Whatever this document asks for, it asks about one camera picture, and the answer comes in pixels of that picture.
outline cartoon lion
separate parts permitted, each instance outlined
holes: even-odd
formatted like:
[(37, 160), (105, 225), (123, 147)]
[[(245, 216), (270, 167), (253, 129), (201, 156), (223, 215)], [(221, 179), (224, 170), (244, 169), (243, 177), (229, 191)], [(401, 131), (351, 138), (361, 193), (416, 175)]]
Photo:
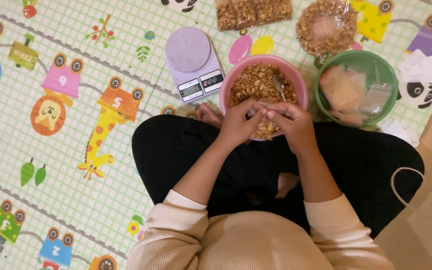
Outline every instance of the cartoon lion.
[(36, 132), (44, 136), (57, 133), (65, 120), (66, 109), (63, 102), (53, 95), (38, 99), (31, 110), (31, 124)]

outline green grid pattern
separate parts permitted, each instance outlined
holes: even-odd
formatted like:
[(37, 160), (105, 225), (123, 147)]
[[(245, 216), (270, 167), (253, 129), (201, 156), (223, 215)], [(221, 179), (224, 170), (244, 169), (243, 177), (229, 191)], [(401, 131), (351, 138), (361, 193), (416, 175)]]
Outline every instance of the green grid pattern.
[[(248, 32), (253, 42), (261, 36), (271, 35), (274, 41), (273, 54), (288, 59), (300, 70), (309, 89), (308, 111), (315, 120), (321, 120), (321, 113), (314, 103), (311, 90), (317, 73), (313, 64), (314, 58), (304, 53), (294, 38), (295, 21), (310, 3), (308, 0), (293, 0), (292, 21), (250, 28)], [(214, 43), (225, 72), (232, 66), (228, 58), (231, 45), (240, 36), (238, 32), (220, 33), (216, 30), (213, 1), (199, 0), (189, 13), (172, 10), (171, 5), (162, 6), (159, 0), (141, 3), (124, 0), (40, 0), (36, 8), (37, 15), (27, 19), (22, 14), (20, 1), (0, 0), (1, 15), (61, 40), (92, 57), (107, 61), (131, 75), (148, 80), (150, 85), (156, 84), (162, 89), (172, 90), (173, 93), (175, 89), (164, 58), (164, 47), (174, 30), (182, 26), (195, 26), (207, 33)], [(393, 19), (409, 18), (423, 24), (426, 15), (432, 13), (432, 6), (420, 1), (401, 0), (395, 4), (392, 13)], [(85, 35), (92, 32), (93, 25), (100, 27), (98, 19), (104, 19), (107, 14), (112, 15), (108, 28), (113, 30), (116, 36), (109, 48), (104, 48), (101, 42), (94, 45), (91, 39), (84, 40)], [(27, 30), (2, 18), (0, 21), (5, 25), (0, 44), (11, 45), (15, 40), (24, 42), (23, 36)], [(156, 38), (152, 41), (144, 39), (148, 30), (155, 32)], [(392, 23), (387, 28), (382, 44), (365, 41), (363, 47), (397, 67), (407, 57), (403, 51), (417, 31), (418, 29), (409, 23)], [(139, 62), (136, 56), (139, 46), (149, 46), (151, 49), (144, 63)], [(39, 35), (35, 36), (29, 47), (40, 53), (39, 59), (46, 68), (49, 68), (54, 56), (59, 52), (66, 54), (68, 63), (74, 58), (82, 58), (84, 70), (81, 84), (91, 85), (100, 91), (106, 89), (112, 76), (119, 76), (122, 79), (122, 89), (128, 92), (136, 87), (142, 88), (145, 96), (139, 109), (148, 114), (158, 115), (166, 105), (175, 107), (176, 114), (181, 116), (196, 109), (197, 104), (184, 105), (178, 98), (82, 57)], [(97, 241), (102, 241), (127, 255), (137, 241), (136, 237), (131, 237), (126, 231), (128, 222), (134, 214), (146, 217), (153, 207), (141, 178), (136, 174), (131, 149), (134, 129), (149, 118), (148, 114), (139, 112), (135, 124), (116, 125), (98, 152), (99, 155), (113, 154), (116, 163), (113, 166), (103, 165), (105, 178), (94, 176), (91, 181), (83, 179), (84, 173), (76, 166), (84, 161), (87, 141), (99, 118), (100, 106), (96, 101), (100, 94), (91, 88), (80, 87), (79, 98), (73, 99), (72, 107), (66, 106), (67, 118), (63, 128), (53, 136), (41, 136), (33, 130), (29, 114), (34, 102), (44, 95), (40, 85), (46, 74), (39, 63), (34, 71), (16, 68), (15, 63), (7, 58), (9, 50), (9, 46), (0, 47), (0, 64), (3, 69), (0, 79), (1, 188), (27, 200), (29, 204), (37, 205), (40, 210), (55, 215), (66, 225), (83, 230), (86, 235), (93, 236)], [(214, 108), (219, 104), (219, 95), (212, 95), (198, 102), (203, 101), (212, 102), (211, 107)], [(421, 110), (398, 101), (388, 117), (398, 119), (404, 127), (421, 135), (431, 112), (432, 105)], [(31, 157), (34, 158), (36, 169), (46, 164), (47, 176), (39, 187), (35, 187), (34, 179), (21, 187), (21, 166), (29, 162)], [(22, 230), (33, 232), (43, 239), (48, 229), (53, 226), (62, 234), (71, 232), (75, 236), (73, 254), (88, 261), (92, 261), (93, 257), (99, 258), (108, 254), (116, 259), (118, 269), (125, 269), (125, 259), (120, 255), (0, 191), (0, 204), (4, 199), (10, 199), (14, 209), (23, 209), (26, 212), (27, 218)], [(21, 269), (41, 268), (37, 263), (40, 247), (41, 244), (35, 237), (19, 236), (14, 246), (8, 243), (4, 245), (3, 255), (7, 255), (7, 258), (0, 257), (0, 269), (12, 266), (21, 266), (18, 267)], [(88, 265), (73, 258), (70, 268), (88, 269)]]

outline pink bowl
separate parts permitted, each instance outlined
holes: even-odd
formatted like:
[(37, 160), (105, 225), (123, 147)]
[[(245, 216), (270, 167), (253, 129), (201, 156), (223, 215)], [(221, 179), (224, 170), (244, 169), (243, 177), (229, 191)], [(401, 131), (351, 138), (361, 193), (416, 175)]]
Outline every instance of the pink bowl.
[[(243, 70), (250, 65), (256, 63), (263, 64), (277, 64), (279, 69), (286, 75), (286, 78), (290, 80), (294, 85), (294, 92), (296, 93), (298, 105), (304, 110), (308, 108), (308, 89), (304, 83), (303, 77), (296, 69), (295, 66), (291, 65), (290, 62), (285, 59), (269, 54), (258, 54), (249, 56), (248, 58), (237, 63), (225, 76), (221, 90), (219, 91), (219, 107), (223, 115), (226, 114), (226, 110), (229, 108), (228, 99), (230, 98), (230, 90), (237, 77), (243, 73)], [(277, 130), (273, 133), (273, 137), (283, 135), (282, 130)], [(264, 139), (250, 138), (256, 141), (264, 141)]]

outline yellow balloon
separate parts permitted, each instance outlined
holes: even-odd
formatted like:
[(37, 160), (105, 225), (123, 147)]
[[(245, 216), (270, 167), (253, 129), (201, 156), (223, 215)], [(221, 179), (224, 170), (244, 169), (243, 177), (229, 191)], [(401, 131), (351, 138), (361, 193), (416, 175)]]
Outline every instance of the yellow balloon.
[(251, 48), (251, 55), (271, 54), (274, 48), (274, 41), (270, 35), (260, 37)]

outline person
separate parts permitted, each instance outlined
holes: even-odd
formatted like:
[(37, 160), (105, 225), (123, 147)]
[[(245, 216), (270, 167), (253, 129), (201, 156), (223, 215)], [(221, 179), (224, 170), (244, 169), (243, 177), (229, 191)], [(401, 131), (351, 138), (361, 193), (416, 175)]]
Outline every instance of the person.
[[(244, 101), (221, 122), (202, 103), (200, 121), (159, 115), (136, 129), (134, 160), (155, 206), (126, 269), (394, 269), (373, 238), (404, 209), (393, 172), (424, 173), (417, 151), (392, 135), (313, 124), (290, 103), (258, 106)], [(264, 117), (284, 136), (248, 144)], [(421, 183), (410, 170), (394, 180), (406, 201)]]

